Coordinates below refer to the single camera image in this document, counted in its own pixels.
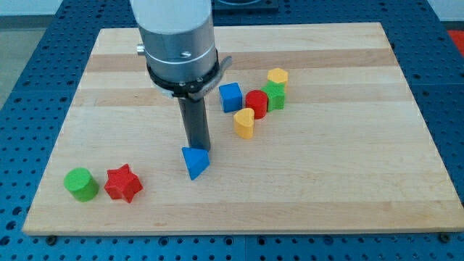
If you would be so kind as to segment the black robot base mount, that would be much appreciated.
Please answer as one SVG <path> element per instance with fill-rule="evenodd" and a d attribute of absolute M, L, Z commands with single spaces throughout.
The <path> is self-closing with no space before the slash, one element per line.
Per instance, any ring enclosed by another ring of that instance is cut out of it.
<path fill-rule="evenodd" d="M 276 11 L 279 0 L 212 0 L 212 8 L 218 12 Z"/>

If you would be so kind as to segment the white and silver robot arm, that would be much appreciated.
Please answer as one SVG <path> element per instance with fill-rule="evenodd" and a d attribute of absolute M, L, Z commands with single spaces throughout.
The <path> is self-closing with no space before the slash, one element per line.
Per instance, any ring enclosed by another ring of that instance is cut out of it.
<path fill-rule="evenodd" d="M 210 150 L 204 98 L 221 81 L 231 57 L 220 59 L 208 0 L 131 0 L 153 85 L 178 100 L 189 146 Z"/>

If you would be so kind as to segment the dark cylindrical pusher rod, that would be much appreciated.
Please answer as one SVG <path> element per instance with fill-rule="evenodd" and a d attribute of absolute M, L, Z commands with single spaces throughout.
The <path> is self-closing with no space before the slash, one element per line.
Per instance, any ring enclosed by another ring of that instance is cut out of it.
<path fill-rule="evenodd" d="M 178 103 L 189 146 L 209 151 L 211 148 L 210 132 L 204 99 L 197 101 L 179 99 Z"/>

